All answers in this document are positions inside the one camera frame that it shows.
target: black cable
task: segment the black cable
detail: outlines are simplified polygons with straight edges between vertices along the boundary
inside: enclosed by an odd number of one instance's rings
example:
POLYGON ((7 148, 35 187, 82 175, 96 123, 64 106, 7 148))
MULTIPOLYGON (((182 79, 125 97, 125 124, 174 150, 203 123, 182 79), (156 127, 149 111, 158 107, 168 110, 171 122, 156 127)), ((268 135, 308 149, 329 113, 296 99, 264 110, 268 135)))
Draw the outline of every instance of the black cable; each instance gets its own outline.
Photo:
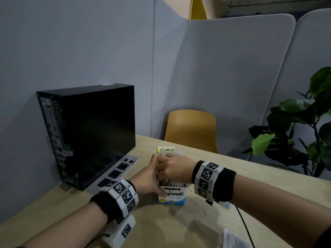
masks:
POLYGON ((239 213, 239 216, 241 217, 241 220, 243 221, 243 223, 244 223, 244 225, 245 225, 245 228, 246 228, 247 234, 248 234, 248 236, 249 236, 249 240, 250 240, 250 242, 252 243, 253 248, 255 248, 254 243, 253 243, 253 240, 252 240, 252 238, 250 237, 249 231, 248 231, 248 229, 247 229, 246 223, 245 223, 243 217, 241 216, 241 213, 240 213, 240 211, 239 211, 239 209, 238 209, 237 206, 236 206, 236 209, 237 209, 237 211, 238 211, 238 213, 239 213))
POLYGON ((93 238, 93 239, 91 240, 91 242, 89 242, 89 243, 87 244, 87 246, 85 246, 85 248, 88 248, 88 246, 89 246, 90 244, 92 244, 95 240, 97 240, 98 238, 103 237, 103 236, 110 237, 110 234, 108 234, 108 233, 104 233, 104 234, 97 235, 95 238, 93 238))

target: potted plant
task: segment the potted plant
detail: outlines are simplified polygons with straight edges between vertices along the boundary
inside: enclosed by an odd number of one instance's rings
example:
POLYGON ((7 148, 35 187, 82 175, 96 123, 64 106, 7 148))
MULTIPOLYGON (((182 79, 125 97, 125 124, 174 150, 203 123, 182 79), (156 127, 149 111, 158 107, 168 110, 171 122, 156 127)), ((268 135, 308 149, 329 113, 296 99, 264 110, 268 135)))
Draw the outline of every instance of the potted plant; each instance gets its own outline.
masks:
POLYGON ((317 129, 321 116, 331 115, 331 67, 319 69, 310 78, 309 90, 298 93, 302 99, 287 99, 270 108, 268 126, 249 128, 254 140, 252 147, 242 153, 264 152, 286 167, 301 165, 305 175, 319 177, 324 169, 331 171, 331 122, 317 129), (316 141, 308 146, 299 138, 306 153, 294 148, 292 137, 296 124, 305 124, 314 130, 316 141))

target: acoustic partition panel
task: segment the acoustic partition panel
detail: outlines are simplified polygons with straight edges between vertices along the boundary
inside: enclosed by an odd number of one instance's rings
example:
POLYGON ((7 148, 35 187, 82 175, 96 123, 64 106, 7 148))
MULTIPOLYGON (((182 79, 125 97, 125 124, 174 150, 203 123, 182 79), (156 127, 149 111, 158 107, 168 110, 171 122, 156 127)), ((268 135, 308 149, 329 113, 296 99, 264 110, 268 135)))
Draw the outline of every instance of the acoustic partition panel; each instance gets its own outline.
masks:
POLYGON ((0 3, 1 223, 60 181, 36 91, 133 84, 150 135, 153 0, 0 3))
MULTIPOLYGON (((279 77, 271 96, 263 124, 267 125, 270 107, 288 98, 302 98, 296 91, 305 93, 309 88, 310 77, 320 68, 331 66, 331 8, 318 9, 305 14, 296 24, 295 31, 279 77)), ((320 127, 331 121, 329 115, 324 115, 318 123, 320 127)), ((295 147, 304 151, 298 137, 306 144, 316 141, 314 131, 307 125, 297 124, 293 140, 295 147)), ((257 163, 277 163, 264 155, 252 156, 251 161, 257 163)), ((324 171, 320 176, 331 180, 331 172, 324 171)))
POLYGON ((187 20, 154 0, 151 136, 169 112, 196 109, 217 122, 220 154, 246 158, 295 27, 288 14, 187 20))

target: gray partition wall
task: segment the gray partition wall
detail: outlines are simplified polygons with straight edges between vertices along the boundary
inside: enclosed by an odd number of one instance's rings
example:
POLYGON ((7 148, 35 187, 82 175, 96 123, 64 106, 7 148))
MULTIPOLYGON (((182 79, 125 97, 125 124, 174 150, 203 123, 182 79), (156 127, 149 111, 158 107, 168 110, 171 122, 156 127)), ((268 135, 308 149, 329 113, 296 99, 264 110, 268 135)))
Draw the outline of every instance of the gray partition wall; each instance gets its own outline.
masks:
POLYGON ((260 125, 295 27, 288 14, 187 20, 154 0, 151 136, 169 112, 215 115, 220 154, 246 158, 248 128, 260 125))
MULTIPOLYGON (((270 107, 288 98, 302 98, 296 91, 305 93, 309 88, 310 77, 320 68, 331 66, 331 8, 318 9, 305 14, 296 24, 290 46, 286 53, 277 84, 271 96, 263 125, 267 125, 270 107)), ((324 115, 317 126, 331 121, 331 116, 324 115)), ((313 129, 307 125, 297 124, 293 140, 296 148, 305 151, 298 137, 306 144, 316 141, 313 129)), ((252 156, 256 163, 277 163, 265 155, 252 156)), ((323 179, 331 180, 331 172, 324 171, 323 179)))
POLYGON ((60 180, 36 91, 133 84, 149 136, 153 0, 0 0, 0 14, 1 223, 60 180))

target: hand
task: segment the hand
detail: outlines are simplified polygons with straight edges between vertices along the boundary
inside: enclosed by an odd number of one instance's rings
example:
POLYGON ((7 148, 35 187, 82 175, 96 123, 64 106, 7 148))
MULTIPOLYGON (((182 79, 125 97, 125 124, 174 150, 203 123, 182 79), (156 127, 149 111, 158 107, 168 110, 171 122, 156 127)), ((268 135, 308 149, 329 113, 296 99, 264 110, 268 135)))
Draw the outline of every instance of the hand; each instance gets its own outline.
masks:
POLYGON ((160 154, 154 154, 149 165, 129 179, 134 184, 138 195, 155 192, 162 197, 167 197, 167 193, 159 187, 159 181, 156 179, 156 160, 159 156, 160 154))
POLYGON ((198 161, 172 153, 167 153, 166 157, 158 156, 157 160, 159 181, 170 179, 180 183, 192 183, 193 170, 198 161))

